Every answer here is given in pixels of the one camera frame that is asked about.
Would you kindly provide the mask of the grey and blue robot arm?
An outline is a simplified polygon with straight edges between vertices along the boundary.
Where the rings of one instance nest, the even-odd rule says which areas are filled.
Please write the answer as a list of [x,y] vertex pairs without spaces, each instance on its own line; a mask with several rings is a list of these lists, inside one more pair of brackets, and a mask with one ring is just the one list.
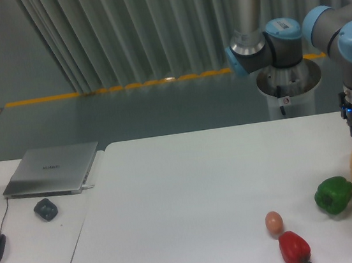
[[307,41],[342,67],[339,106],[352,135],[352,0],[347,1],[339,9],[317,6],[301,23],[275,18],[260,29],[260,0],[231,0],[234,33],[225,50],[230,67],[238,75],[270,68],[269,75],[258,77],[266,95],[283,99],[304,94],[321,76],[303,58],[302,42]]

